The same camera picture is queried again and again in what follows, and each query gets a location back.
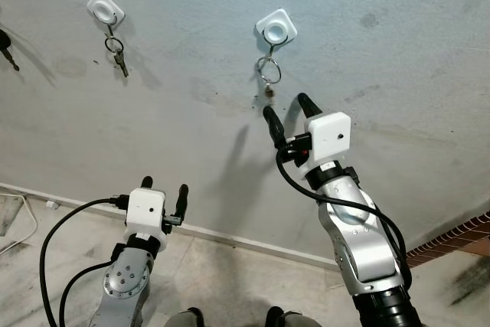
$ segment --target key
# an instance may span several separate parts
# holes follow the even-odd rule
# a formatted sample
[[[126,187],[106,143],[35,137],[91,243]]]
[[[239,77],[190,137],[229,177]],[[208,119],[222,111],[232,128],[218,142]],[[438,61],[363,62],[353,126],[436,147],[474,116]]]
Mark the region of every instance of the key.
[[[10,45],[12,45],[10,37],[4,31],[0,30],[0,51],[2,52],[5,59],[10,61],[10,64],[14,66],[14,69],[19,72],[21,68],[19,68],[18,65],[14,62],[14,58],[7,50],[7,47],[10,47]]]
[[[114,60],[116,61],[116,64],[121,67],[121,70],[124,73],[124,77],[128,77],[129,74],[126,68],[126,63],[124,63],[124,54],[121,49],[118,49],[116,51],[116,54],[114,55]]]

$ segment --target floor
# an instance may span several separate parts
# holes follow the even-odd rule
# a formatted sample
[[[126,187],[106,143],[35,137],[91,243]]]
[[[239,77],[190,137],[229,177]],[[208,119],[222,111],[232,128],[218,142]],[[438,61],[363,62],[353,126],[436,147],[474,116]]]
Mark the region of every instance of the floor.
[[[41,327],[38,257],[42,241],[68,208],[54,211],[30,200],[39,228],[23,244],[0,256],[0,326]],[[16,198],[0,197],[0,250],[31,229]],[[124,223],[80,213],[64,225],[47,252],[47,283],[57,315],[60,295],[79,270],[108,260],[121,241]],[[144,326],[162,327],[168,316],[189,306],[207,325],[261,326],[272,305],[294,309],[324,327],[360,326],[339,273],[265,254],[173,233],[151,276],[143,308]],[[455,252],[413,271],[413,304],[429,327],[486,327],[490,319],[489,258]],[[101,296],[103,271],[79,280],[67,300],[67,326],[85,327]]]

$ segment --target adhesive hook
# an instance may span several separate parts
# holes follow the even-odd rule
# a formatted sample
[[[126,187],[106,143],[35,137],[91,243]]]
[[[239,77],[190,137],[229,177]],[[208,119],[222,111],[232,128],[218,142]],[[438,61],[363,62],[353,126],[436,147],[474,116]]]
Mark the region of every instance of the adhesive hook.
[[[285,39],[292,41],[298,35],[286,11],[281,8],[262,18],[255,27],[270,44],[281,44]]]
[[[125,16],[124,11],[113,0],[89,0],[87,8],[96,19],[113,27]]]

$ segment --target key chain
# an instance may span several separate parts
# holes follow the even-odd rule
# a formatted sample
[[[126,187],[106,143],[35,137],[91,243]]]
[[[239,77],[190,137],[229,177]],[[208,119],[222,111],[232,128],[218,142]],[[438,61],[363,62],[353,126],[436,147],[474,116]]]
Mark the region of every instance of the key chain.
[[[279,83],[283,77],[279,63],[277,63],[276,59],[273,58],[274,49],[292,41],[298,34],[298,31],[292,24],[286,11],[282,8],[276,9],[270,15],[258,21],[255,24],[255,28],[269,45],[269,53],[266,54],[265,57],[261,57],[256,62],[256,71],[264,82],[264,95],[271,103],[271,99],[275,94],[272,85]],[[266,77],[264,73],[264,67],[268,63],[273,64],[273,66],[277,69],[279,76],[276,80]]]
[[[261,57],[257,61],[256,70],[257,73],[260,75],[260,78],[262,78],[262,80],[265,82],[264,94],[266,95],[267,98],[272,99],[274,97],[274,90],[270,85],[279,83],[281,81],[281,78],[283,77],[279,63],[277,63],[276,59],[273,58],[274,48],[277,46],[284,45],[288,41],[288,38],[286,37],[286,39],[279,44],[273,44],[266,39],[264,35],[264,31],[262,31],[262,37],[265,40],[265,42],[269,44],[270,49],[269,49],[269,53],[265,57]],[[271,80],[270,78],[267,78],[266,76],[263,75],[263,68],[267,63],[272,63],[277,68],[277,72],[279,73],[277,80]]]
[[[104,23],[109,32],[106,32],[104,44],[106,49],[114,54],[114,61],[122,70],[124,77],[128,77],[128,68],[124,62],[123,42],[114,36],[113,27],[116,27],[124,17],[124,11],[113,0],[89,0],[87,8],[97,21]]]
[[[106,49],[114,54],[114,61],[116,62],[117,65],[120,66],[122,70],[122,74],[124,74],[124,77],[127,78],[129,76],[129,73],[128,73],[128,69],[126,68],[126,63],[124,62],[124,54],[123,54],[124,44],[120,39],[114,37],[114,32],[112,27],[116,22],[117,22],[117,17],[116,20],[111,25],[106,23],[109,32],[105,34],[106,40],[104,41],[104,44],[106,45]],[[114,50],[111,49],[109,46],[109,41],[111,43],[111,46],[113,45],[113,41],[115,41],[119,44],[119,47],[115,48]]]

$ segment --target baseboard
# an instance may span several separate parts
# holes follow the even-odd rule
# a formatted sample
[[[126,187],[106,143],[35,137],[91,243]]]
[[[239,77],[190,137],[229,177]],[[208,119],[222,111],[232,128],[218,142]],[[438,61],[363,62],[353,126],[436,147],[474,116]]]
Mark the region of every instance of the baseboard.
[[[85,203],[74,199],[59,197],[56,195],[49,195],[48,193],[43,193],[41,191],[33,191],[31,189],[21,188],[4,183],[0,183],[0,189],[4,189],[5,191],[8,191],[10,193],[25,195],[27,198],[35,198],[42,201],[55,201],[61,206],[67,206],[70,208],[76,208]],[[126,217],[125,211],[114,208],[110,204],[96,204],[90,208],[87,208],[86,211],[94,214],[101,214],[102,216],[120,219],[124,219]],[[254,250],[256,252],[269,254],[275,257],[281,257],[287,260],[294,260],[296,262],[309,264],[311,266],[325,268],[327,270],[338,271],[337,263],[329,258],[318,257],[312,254],[298,252],[296,250],[276,247],[271,244],[261,243],[259,241],[246,239],[244,237],[235,237],[234,235],[224,234],[217,231],[204,229],[202,227],[192,226],[189,224],[183,224],[181,227],[176,227],[175,232],[191,235],[193,237],[199,237],[202,239],[217,241],[219,243],[228,244],[233,247]]]

